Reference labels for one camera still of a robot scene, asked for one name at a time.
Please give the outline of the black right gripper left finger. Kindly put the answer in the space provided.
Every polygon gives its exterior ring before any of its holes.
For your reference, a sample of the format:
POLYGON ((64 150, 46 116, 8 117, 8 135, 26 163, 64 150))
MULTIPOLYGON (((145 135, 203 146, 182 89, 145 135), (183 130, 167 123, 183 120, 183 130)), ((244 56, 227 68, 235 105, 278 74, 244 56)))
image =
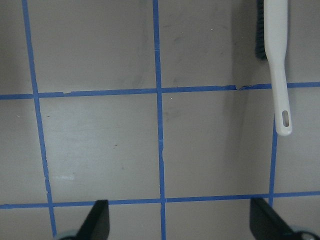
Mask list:
POLYGON ((76 240, 107 240, 110 234, 108 200, 97 200, 77 232, 76 240))

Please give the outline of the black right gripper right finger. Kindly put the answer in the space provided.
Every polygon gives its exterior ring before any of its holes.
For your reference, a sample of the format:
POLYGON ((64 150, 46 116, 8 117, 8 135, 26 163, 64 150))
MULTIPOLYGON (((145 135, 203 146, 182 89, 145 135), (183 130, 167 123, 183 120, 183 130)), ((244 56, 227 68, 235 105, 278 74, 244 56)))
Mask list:
POLYGON ((250 199, 249 229, 255 240, 300 239, 263 198, 250 199))

